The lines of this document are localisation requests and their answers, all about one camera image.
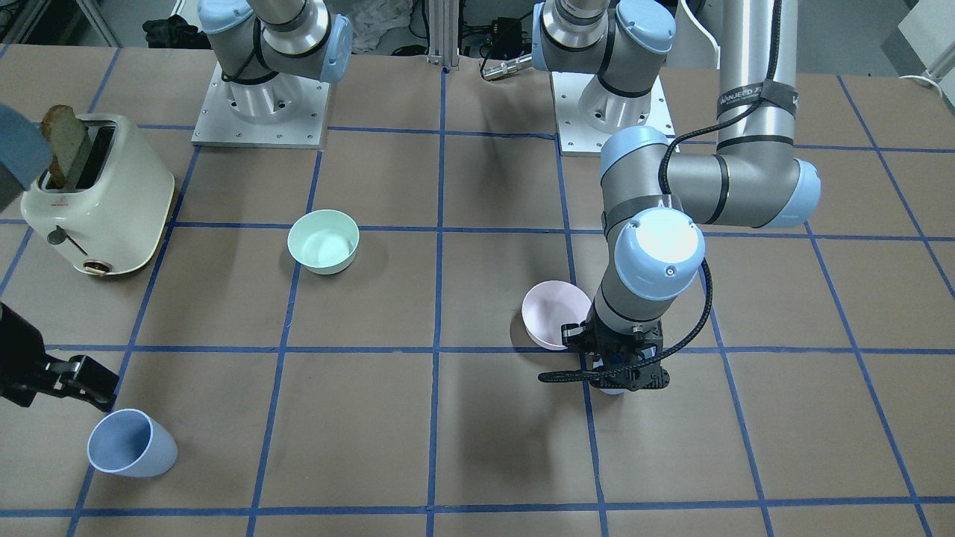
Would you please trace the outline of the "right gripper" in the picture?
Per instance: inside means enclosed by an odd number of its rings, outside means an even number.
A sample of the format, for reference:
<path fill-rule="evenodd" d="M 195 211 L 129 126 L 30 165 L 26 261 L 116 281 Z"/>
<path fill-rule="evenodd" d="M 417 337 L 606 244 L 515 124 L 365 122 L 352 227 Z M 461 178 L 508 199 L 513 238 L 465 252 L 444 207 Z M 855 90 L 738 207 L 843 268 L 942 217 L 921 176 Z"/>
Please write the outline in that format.
<path fill-rule="evenodd" d="M 66 362 L 46 354 L 41 332 L 2 305 L 1 388 L 2 397 L 31 407 L 37 394 L 74 398 L 102 412 L 112 411 L 119 375 L 89 356 L 74 356 Z M 50 370 L 63 365 L 62 371 Z"/>

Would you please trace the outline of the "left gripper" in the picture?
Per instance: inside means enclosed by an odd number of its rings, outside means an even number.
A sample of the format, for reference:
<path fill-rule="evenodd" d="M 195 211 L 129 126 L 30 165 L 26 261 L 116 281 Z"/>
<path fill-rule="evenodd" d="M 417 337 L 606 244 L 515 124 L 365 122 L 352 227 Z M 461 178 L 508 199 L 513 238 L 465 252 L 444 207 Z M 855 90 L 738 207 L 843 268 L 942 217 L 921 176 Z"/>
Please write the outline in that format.
<path fill-rule="evenodd" d="M 611 371 L 560 371 L 560 382 L 589 383 L 615 375 L 631 392 L 666 387 L 666 370 L 657 359 L 664 350 L 661 321 L 628 327 L 620 333 L 607 326 L 593 308 L 580 325 L 563 325 L 561 331 L 567 349 L 604 358 L 607 362 L 613 360 L 621 363 L 621 367 Z"/>

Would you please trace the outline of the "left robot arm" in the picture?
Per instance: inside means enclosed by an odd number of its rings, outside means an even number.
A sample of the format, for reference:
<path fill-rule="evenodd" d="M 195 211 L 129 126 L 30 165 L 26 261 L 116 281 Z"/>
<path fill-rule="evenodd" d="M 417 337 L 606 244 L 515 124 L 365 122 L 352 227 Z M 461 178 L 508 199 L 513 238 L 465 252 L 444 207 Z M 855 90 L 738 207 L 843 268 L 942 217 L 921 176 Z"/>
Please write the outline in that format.
<path fill-rule="evenodd" d="M 591 369 L 545 383 L 607 392 L 661 389 L 661 363 L 706 326 L 713 279 L 704 224 L 791 228 L 814 213 L 821 179 L 795 156 L 795 1 L 723 4 L 716 123 L 669 139 L 647 123 L 675 18 L 655 1 L 545 1 L 534 8 L 532 64 L 590 75 L 579 104 L 601 146 L 608 264 L 586 319 L 560 330 Z"/>

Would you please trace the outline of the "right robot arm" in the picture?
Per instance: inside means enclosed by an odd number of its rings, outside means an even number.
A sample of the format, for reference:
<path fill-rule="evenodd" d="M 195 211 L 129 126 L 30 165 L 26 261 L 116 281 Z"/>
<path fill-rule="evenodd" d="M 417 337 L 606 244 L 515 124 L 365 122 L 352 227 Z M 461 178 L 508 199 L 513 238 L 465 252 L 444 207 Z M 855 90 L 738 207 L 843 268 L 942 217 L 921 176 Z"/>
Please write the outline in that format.
<path fill-rule="evenodd" d="M 260 86 L 280 75 L 340 81 L 351 54 L 352 27 L 322 1 L 201 1 L 200 20 L 225 83 Z M 2 306 L 2 397 L 28 407 L 40 394 L 75 398 L 106 412 L 119 375 L 92 357 L 46 353 L 41 333 Z"/>

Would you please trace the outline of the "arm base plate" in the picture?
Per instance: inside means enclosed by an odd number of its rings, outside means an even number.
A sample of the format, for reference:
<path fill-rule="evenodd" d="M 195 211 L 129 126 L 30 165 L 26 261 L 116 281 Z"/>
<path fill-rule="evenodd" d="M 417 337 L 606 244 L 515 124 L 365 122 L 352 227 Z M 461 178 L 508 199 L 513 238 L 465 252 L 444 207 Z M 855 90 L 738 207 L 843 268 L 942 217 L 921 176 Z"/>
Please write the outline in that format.
<path fill-rule="evenodd" d="M 607 140 L 621 129 L 645 125 L 675 137 L 661 78 L 638 98 L 610 94 L 596 75 L 550 74 L 560 153 L 564 157 L 597 157 Z"/>
<path fill-rule="evenodd" d="M 328 83 L 288 74 L 258 85 L 226 82 L 215 65 L 191 142 L 201 147 L 319 150 L 331 89 Z"/>

